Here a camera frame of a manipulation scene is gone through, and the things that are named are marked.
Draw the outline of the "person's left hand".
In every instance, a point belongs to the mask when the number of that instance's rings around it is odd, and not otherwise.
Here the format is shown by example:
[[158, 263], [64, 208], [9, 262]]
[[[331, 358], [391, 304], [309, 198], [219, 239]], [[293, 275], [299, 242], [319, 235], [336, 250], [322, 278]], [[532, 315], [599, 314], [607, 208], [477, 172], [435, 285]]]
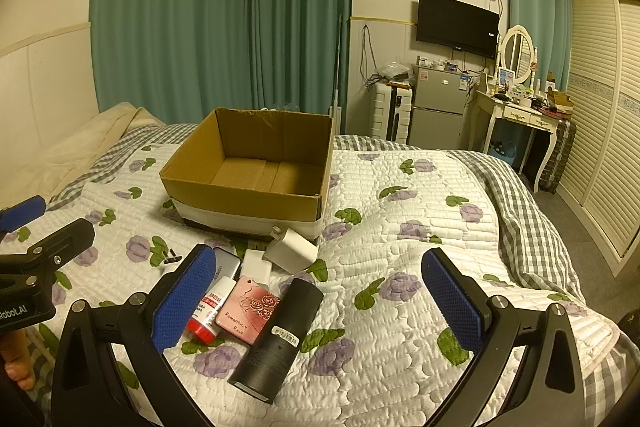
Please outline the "person's left hand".
[[35, 387], [35, 373], [27, 347], [24, 329], [17, 329], [1, 336], [0, 352], [4, 370], [11, 381], [25, 391]]

